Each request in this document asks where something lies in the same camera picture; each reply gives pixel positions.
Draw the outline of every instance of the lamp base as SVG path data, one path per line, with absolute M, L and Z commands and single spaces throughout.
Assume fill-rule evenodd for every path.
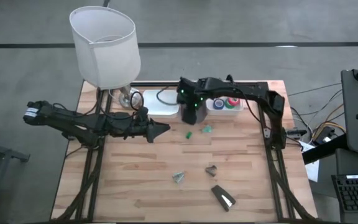
M 131 88 L 129 94 L 125 94 L 125 93 L 121 93 L 118 97 L 119 99 L 119 103 L 121 104 L 121 106 L 125 109 L 129 109 L 131 110 L 131 96 L 134 94 L 134 92 L 138 91 L 135 88 Z M 139 108 L 142 104 L 142 98 L 140 97 L 139 94 L 135 94 L 134 97 L 132 97 L 132 106 L 134 108 Z

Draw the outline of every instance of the small object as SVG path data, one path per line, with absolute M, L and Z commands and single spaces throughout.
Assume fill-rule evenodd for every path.
M 331 127 L 324 127 L 323 130 L 318 134 L 318 136 L 315 136 L 313 140 L 313 144 L 315 146 L 319 146 L 321 144 L 324 144 L 325 137 L 328 137 L 329 139 L 332 137 L 332 135 L 335 133 L 335 129 Z
M 287 130 L 287 136 L 296 140 L 299 140 L 302 136 L 304 136 L 307 133 L 307 130 L 304 129 L 298 129 L 293 128 Z
M 187 139 L 190 139 L 191 135 L 192 135 L 192 132 L 191 132 L 191 131 L 187 132 L 186 138 L 187 138 Z
M 185 173 L 182 171 L 182 172 L 177 172 L 175 174 L 172 175 L 172 178 L 173 180 L 179 184 L 180 181 L 185 177 Z
M 237 106 L 240 103 L 240 100 L 237 98 L 228 98 L 227 102 L 232 106 Z
M 212 133 L 212 127 L 210 125 L 207 125 L 201 130 L 203 133 Z
M 224 101 L 222 99 L 215 99 L 214 100 L 214 109 L 221 110 L 224 108 Z
M 224 105 L 226 106 L 227 109 L 233 109 L 236 106 L 233 106 L 229 103 L 229 100 L 226 99 L 226 101 L 224 102 Z
M 236 203 L 236 200 L 234 200 L 234 198 L 225 190 L 223 190 L 219 185 L 216 185 L 211 190 L 225 211 L 228 212 L 229 208 Z
M 205 168 L 205 172 L 207 172 L 209 175 L 214 177 L 216 175 L 216 169 L 218 168 L 215 165 L 213 165 L 211 167 Z

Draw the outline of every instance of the green block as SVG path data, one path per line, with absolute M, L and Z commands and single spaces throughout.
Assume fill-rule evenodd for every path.
M 203 133 L 212 133 L 212 127 L 210 125 L 205 126 L 202 130 Z
M 186 138 L 189 139 L 191 135 L 192 135 L 191 131 L 187 132 Z

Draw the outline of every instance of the white paper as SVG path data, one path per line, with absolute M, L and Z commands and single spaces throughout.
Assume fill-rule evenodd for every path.
M 299 143 L 303 146 L 303 152 L 306 152 L 306 151 L 314 148 L 314 146 L 309 145 L 303 141 L 299 141 Z M 314 182 L 317 182 L 317 180 L 318 180 L 319 162 L 320 162 L 320 160 L 317 160 L 315 162 L 305 165 L 309 180 L 312 180 Z

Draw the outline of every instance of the white box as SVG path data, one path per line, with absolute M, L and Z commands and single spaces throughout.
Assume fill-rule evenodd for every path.
M 226 101 L 227 97 L 225 96 L 222 96 L 220 97 L 220 99 L 222 99 L 223 101 Z M 240 111 L 242 111 L 244 109 L 244 104 L 243 104 L 243 101 L 242 99 L 239 99 L 240 100 L 240 103 L 235 106 L 233 109 L 228 109 L 226 108 L 226 106 L 221 109 L 221 110 L 216 110 L 214 109 L 214 101 L 211 100 L 211 99 L 207 99 L 206 100 L 206 108 L 207 108 L 207 113 L 209 115 L 218 115 L 218 116 L 237 116 Z

